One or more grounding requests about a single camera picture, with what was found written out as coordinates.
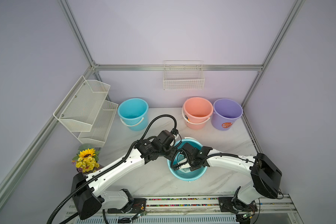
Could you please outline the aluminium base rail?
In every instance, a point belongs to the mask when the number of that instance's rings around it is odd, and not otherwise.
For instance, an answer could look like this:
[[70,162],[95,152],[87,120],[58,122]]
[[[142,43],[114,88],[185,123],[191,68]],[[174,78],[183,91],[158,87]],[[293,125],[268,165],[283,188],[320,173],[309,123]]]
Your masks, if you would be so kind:
[[99,211],[71,224],[302,224],[291,197],[260,198],[238,213],[228,211],[228,198],[211,196],[137,197],[130,211]]

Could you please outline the teal bucket being wiped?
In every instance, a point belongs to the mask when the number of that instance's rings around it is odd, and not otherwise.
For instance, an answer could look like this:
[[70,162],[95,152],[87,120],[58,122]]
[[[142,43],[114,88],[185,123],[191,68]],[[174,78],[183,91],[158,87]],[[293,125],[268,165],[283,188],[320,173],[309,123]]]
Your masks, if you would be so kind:
[[118,107],[118,115],[122,124],[133,131],[144,130],[148,126],[148,103],[139,98],[122,102]]

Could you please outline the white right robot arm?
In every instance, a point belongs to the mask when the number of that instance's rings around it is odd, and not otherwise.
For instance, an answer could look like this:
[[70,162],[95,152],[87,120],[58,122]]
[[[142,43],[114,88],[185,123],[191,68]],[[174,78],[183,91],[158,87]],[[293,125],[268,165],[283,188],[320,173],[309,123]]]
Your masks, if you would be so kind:
[[234,196],[229,198],[230,202],[223,202],[225,208],[232,213],[247,209],[254,211],[252,203],[261,197],[269,199],[279,197],[282,172],[263,153],[258,153],[256,156],[241,156],[224,153],[211,147],[202,147],[199,150],[185,143],[173,158],[177,159],[177,162],[171,162],[173,170],[195,171],[202,167],[219,167],[251,178],[248,184],[237,188]]

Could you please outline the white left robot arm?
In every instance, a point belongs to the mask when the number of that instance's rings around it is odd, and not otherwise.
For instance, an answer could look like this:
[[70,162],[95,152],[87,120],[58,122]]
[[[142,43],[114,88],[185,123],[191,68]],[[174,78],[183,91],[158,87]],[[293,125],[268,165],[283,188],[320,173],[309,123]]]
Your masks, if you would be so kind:
[[132,143],[122,159],[88,175],[75,175],[70,194],[77,210],[75,216],[85,220],[101,210],[130,211],[134,199],[129,191],[107,191],[108,187],[122,176],[159,157],[171,160],[177,151],[174,146],[177,135],[177,130],[164,130],[158,136],[139,139]]

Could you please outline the pink plastic bucket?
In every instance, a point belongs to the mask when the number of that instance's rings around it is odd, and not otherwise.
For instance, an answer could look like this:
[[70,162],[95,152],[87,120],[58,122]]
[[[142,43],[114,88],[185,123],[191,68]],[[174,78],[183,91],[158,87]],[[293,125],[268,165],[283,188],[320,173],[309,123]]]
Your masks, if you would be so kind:
[[201,97],[189,98],[182,107],[182,117],[186,126],[193,130],[204,128],[213,114],[213,105]]

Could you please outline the teal bucket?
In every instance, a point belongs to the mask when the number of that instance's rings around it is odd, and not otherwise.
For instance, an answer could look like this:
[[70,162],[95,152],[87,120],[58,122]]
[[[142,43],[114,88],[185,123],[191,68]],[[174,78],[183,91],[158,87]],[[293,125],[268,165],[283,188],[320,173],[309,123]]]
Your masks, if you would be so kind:
[[[198,142],[196,139],[191,138],[191,137],[185,137],[182,140],[182,144],[178,147],[178,149],[182,148],[185,143],[189,143],[193,147],[196,147],[198,150],[201,150],[202,147],[203,147],[203,145],[200,142]],[[171,163],[171,161],[167,160],[167,164],[168,164],[170,172],[176,178],[178,178],[182,181],[193,182],[193,181],[199,179],[200,177],[202,177],[205,174],[205,172],[207,171],[207,167],[201,167],[201,168],[199,168],[197,170],[194,170],[194,171],[190,171],[189,168],[173,170],[170,167],[170,163]]]

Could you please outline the white two-tier mesh shelf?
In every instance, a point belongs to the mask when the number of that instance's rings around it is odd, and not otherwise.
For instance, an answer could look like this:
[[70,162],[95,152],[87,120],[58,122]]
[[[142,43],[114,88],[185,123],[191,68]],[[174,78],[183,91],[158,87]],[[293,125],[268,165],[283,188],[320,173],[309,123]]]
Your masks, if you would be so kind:
[[103,147],[118,104],[108,100],[109,84],[81,76],[53,113],[81,144]]

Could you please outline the purple plastic bucket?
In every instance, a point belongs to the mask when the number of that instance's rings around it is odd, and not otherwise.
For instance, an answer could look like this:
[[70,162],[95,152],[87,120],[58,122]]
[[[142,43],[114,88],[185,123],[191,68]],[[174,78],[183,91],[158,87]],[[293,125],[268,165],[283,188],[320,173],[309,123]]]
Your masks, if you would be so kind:
[[213,104],[211,123],[220,131],[229,130],[235,121],[243,115],[242,106],[231,99],[218,99]]

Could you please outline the sunflower bouquet in vase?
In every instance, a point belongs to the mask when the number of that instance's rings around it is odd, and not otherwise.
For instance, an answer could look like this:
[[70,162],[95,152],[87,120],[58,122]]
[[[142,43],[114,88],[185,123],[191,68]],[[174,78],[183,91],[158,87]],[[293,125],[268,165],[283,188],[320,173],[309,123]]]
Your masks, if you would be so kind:
[[100,150],[96,150],[91,144],[81,145],[71,163],[79,173],[88,174],[99,170]]

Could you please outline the mint green microfibre cloth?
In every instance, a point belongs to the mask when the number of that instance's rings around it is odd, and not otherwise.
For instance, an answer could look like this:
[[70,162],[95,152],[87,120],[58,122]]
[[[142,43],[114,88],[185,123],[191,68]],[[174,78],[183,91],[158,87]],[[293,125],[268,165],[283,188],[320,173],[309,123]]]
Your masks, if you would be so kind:
[[176,164],[173,164],[172,166],[173,170],[180,170],[182,172],[190,172],[190,164],[188,163],[188,160],[187,159],[183,159],[183,160],[180,160],[178,161]]

